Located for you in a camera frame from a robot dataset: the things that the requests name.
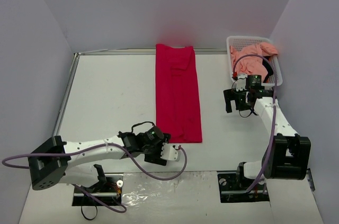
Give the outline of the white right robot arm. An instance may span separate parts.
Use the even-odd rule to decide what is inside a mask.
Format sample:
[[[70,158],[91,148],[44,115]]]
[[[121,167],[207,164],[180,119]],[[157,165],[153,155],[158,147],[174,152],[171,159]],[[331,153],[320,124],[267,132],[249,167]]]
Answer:
[[[262,160],[240,164],[235,175],[236,185],[246,189],[255,180],[303,180],[307,173],[311,142],[290,125],[274,90],[262,86],[261,76],[237,76],[235,86],[224,91],[224,98],[226,112],[232,112],[231,102],[235,102],[237,111],[249,111],[261,118],[270,136]]]

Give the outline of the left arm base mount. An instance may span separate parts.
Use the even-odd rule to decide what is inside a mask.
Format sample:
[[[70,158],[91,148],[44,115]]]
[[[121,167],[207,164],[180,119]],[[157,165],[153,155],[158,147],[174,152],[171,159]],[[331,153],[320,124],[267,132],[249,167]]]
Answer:
[[[109,206],[118,206],[122,203],[122,186],[123,174],[113,173],[105,174],[103,167],[99,164],[94,164],[99,181],[89,188],[84,188],[87,192],[91,193],[95,198],[101,200]],[[73,207],[82,206],[100,206],[99,203],[84,195],[79,189],[74,188],[73,194]]]

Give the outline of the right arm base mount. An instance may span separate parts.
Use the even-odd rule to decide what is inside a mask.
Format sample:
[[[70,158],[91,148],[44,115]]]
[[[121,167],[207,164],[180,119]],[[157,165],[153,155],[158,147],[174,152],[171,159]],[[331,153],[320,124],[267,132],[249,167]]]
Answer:
[[[253,179],[244,176],[244,164],[238,165],[235,171],[219,171],[219,195],[221,203],[255,203],[269,202],[270,198],[265,184],[258,183],[250,192],[246,189],[252,184]]]

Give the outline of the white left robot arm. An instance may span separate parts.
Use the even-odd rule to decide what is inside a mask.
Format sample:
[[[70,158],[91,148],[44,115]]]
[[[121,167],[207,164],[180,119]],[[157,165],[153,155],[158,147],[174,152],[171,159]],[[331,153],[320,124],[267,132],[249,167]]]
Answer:
[[[145,162],[165,166],[180,158],[178,150],[168,143],[170,137],[154,124],[146,132],[119,132],[103,140],[68,142],[53,136],[28,158],[32,188],[39,191],[65,183],[101,191],[107,179],[100,160],[143,155]]]

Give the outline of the red t-shirt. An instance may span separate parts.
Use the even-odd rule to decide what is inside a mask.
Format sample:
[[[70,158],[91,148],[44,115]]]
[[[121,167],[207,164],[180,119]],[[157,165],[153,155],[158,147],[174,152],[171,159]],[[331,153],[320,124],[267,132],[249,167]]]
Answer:
[[[173,144],[202,143],[198,77],[193,47],[156,45],[156,125]]]

